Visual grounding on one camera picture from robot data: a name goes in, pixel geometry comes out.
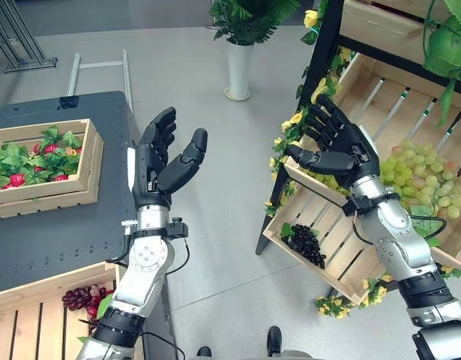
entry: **person's foot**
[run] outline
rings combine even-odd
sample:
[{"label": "person's foot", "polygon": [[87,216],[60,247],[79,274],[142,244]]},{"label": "person's foot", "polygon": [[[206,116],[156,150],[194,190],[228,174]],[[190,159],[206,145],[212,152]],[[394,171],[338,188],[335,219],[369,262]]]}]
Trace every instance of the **person's foot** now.
[{"label": "person's foot", "polygon": [[208,346],[202,346],[199,351],[197,352],[197,356],[207,356],[209,358],[212,357],[212,350]]},{"label": "person's foot", "polygon": [[280,354],[282,350],[282,332],[276,326],[268,330],[267,335],[267,354],[271,358],[273,354]]}]

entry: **green grape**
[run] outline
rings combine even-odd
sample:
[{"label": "green grape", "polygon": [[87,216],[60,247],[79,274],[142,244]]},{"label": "green grape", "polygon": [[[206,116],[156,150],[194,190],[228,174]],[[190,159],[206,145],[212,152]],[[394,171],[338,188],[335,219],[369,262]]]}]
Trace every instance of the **green grape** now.
[{"label": "green grape", "polygon": [[413,186],[405,186],[402,189],[402,194],[405,197],[414,197],[416,192],[417,192],[417,189]]},{"label": "green grape", "polygon": [[425,164],[426,164],[426,165],[432,165],[433,163],[436,162],[436,160],[437,160],[437,158],[436,158],[435,156],[429,156],[429,155],[427,155],[427,156],[425,157]]},{"label": "green grape", "polygon": [[415,165],[413,172],[415,173],[415,175],[423,175],[425,173],[426,168],[427,167],[425,166],[424,163],[420,163],[418,165]]},{"label": "green grape", "polygon": [[447,207],[447,214],[448,218],[457,219],[460,217],[460,209],[457,208],[455,205],[450,205]]},{"label": "green grape", "polygon": [[452,199],[453,206],[456,206],[457,208],[461,208],[461,195],[459,193],[452,195],[451,199]]},{"label": "green grape", "polygon": [[433,163],[430,165],[430,169],[432,169],[433,172],[435,173],[440,173],[443,170],[443,165],[442,163]]},{"label": "green grape", "polygon": [[413,176],[412,169],[407,168],[407,169],[403,170],[400,175],[403,176],[403,178],[405,180],[410,179]]},{"label": "green grape", "polygon": [[385,182],[391,183],[395,179],[395,173],[394,172],[384,172],[383,179]]},{"label": "green grape", "polygon": [[423,164],[425,162],[425,157],[423,155],[416,155],[413,158],[413,162],[416,164]]},{"label": "green grape", "polygon": [[449,196],[444,196],[439,199],[439,206],[441,208],[446,208],[452,203],[452,200]]},{"label": "green grape", "polygon": [[432,198],[429,195],[421,194],[418,199],[421,205],[430,205]]},{"label": "green grape", "polygon": [[431,188],[435,188],[439,184],[439,182],[437,181],[437,177],[435,175],[428,175],[425,179],[425,184],[427,184],[427,186],[430,186]]},{"label": "green grape", "polygon": [[430,187],[430,186],[426,186],[422,189],[422,195],[427,195],[429,197],[431,197],[434,192],[435,192],[435,188]]},{"label": "green grape", "polygon": [[395,165],[395,171],[398,173],[403,172],[405,169],[407,169],[407,165],[405,163],[397,163],[397,165]]},{"label": "green grape", "polygon": [[415,144],[410,141],[409,139],[405,139],[402,141],[402,147],[405,149],[405,150],[413,150],[413,148],[415,147]]},{"label": "green grape", "polygon": [[450,170],[444,170],[444,172],[442,173],[442,178],[444,178],[445,180],[453,179],[454,172]]},{"label": "green grape", "polygon": [[412,179],[412,185],[415,186],[416,188],[423,189],[425,188],[425,180],[422,178],[414,178]]},{"label": "green grape", "polygon": [[402,155],[407,159],[412,159],[416,154],[417,153],[413,150],[405,150]]},{"label": "green grape", "polygon": [[401,175],[396,175],[394,179],[395,184],[398,186],[403,186],[405,185],[405,179]]}]

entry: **robotic hand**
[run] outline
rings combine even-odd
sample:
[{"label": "robotic hand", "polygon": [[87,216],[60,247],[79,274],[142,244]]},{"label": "robotic hand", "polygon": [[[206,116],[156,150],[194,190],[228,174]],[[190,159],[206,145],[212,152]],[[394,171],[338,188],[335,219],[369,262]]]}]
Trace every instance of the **robotic hand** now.
[{"label": "robotic hand", "polygon": [[167,149],[175,139],[176,128],[175,109],[168,108],[145,129],[137,148],[127,150],[128,182],[137,220],[122,222],[124,251],[107,261],[120,263],[129,255],[129,264],[95,333],[84,343],[79,360],[133,358],[142,325],[155,306],[166,270],[174,260],[169,241],[188,236],[187,225],[180,218],[169,223],[169,210],[172,194],[192,179],[203,162],[207,131],[197,129],[182,154],[167,164]]},{"label": "robotic hand", "polygon": [[312,105],[307,135],[323,152],[291,145],[289,155],[303,168],[335,175],[338,184],[351,191],[343,211],[358,217],[380,261],[398,282],[407,313],[421,328],[413,335],[419,358],[461,359],[461,304],[438,272],[427,242],[398,203],[400,197],[380,182],[372,140],[327,97],[319,95],[317,103],[330,115]]}]

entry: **black robotic finger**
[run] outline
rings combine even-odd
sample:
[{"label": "black robotic finger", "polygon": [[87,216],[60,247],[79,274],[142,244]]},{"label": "black robotic finger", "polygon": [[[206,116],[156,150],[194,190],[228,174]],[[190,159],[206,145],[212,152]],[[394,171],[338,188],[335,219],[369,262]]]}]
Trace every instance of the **black robotic finger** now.
[{"label": "black robotic finger", "polygon": [[317,133],[315,130],[313,129],[306,129],[305,130],[305,134],[308,136],[308,137],[311,137],[312,139],[314,140],[317,140],[319,137],[320,137],[320,134]]},{"label": "black robotic finger", "polygon": [[321,122],[323,122],[324,124],[327,124],[331,120],[330,116],[328,116],[325,113],[325,111],[320,109],[319,106],[310,105],[310,108],[308,109],[308,112],[309,112],[310,115],[316,116],[317,119],[320,120]]},{"label": "black robotic finger", "polygon": [[324,128],[324,125],[320,121],[318,121],[316,118],[313,118],[312,116],[307,118],[305,122],[311,127],[315,128],[315,130],[317,130],[319,133],[321,133]]}]

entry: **table top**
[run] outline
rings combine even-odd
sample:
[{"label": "table top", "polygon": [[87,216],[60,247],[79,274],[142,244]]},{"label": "table top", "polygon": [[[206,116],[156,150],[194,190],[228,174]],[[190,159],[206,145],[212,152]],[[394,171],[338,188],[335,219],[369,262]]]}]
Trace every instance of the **table top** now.
[{"label": "table top", "polygon": [[58,109],[58,101],[4,106],[0,128],[90,118],[104,142],[98,201],[0,219],[0,291],[119,255],[121,221],[135,217],[127,147],[139,131],[124,94],[80,95],[74,109]]}]

